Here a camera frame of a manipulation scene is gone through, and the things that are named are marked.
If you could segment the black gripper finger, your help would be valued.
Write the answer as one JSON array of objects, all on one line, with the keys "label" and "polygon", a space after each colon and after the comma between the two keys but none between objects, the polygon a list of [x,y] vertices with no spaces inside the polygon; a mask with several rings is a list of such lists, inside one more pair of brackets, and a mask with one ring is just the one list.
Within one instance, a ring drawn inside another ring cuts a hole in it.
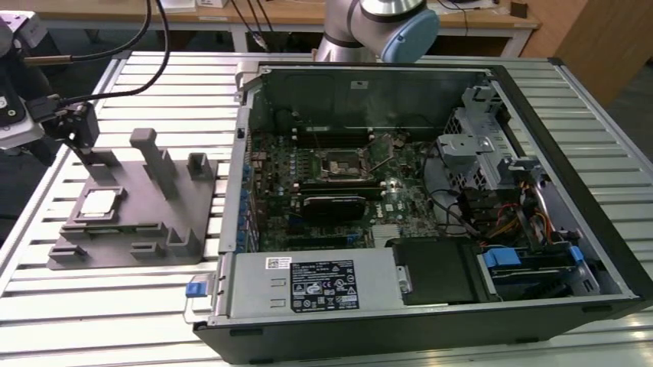
[{"label": "black gripper finger", "polygon": [[97,117],[93,104],[76,103],[59,111],[55,139],[65,144],[84,165],[97,163],[93,146],[99,136]]}]

